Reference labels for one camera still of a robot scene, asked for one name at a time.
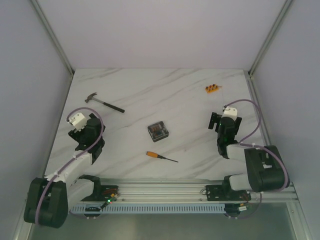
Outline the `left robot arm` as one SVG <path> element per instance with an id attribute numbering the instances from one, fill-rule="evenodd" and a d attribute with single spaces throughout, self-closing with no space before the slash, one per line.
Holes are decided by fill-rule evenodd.
<path id="1" fill-rule="evenodd" d="M 77 113 L 70 123 L 74 129 L 68 135 L 78 143 L 73 161 L 30 183 L 23 214 L 27 223 L 60 228 L 73 206 L 85 198 L 97 201 L 102 196 L 100 179 L 85 171 L 103 151 L 105 141 L 101 133 L 106 127 L 93 113 L 88 118 Z"/>

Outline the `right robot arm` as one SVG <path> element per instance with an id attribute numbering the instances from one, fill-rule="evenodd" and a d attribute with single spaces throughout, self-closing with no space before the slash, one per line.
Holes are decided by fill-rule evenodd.
<path id="1" fill-rule="evenodd" d="M 225 159 L 245 163 L 246 173 L 228 175 L 223 178 L 217 190 L 228 201 L 240 198 L 251 190 L 255 193 L 282 191 L 290 185 L 290 178 L 274 145 L 245 145 L 235 140 L 242 118 L 230 114 L 213 112 L 210 117 L 210 130 L 217 133 L 217 150 Z"/>

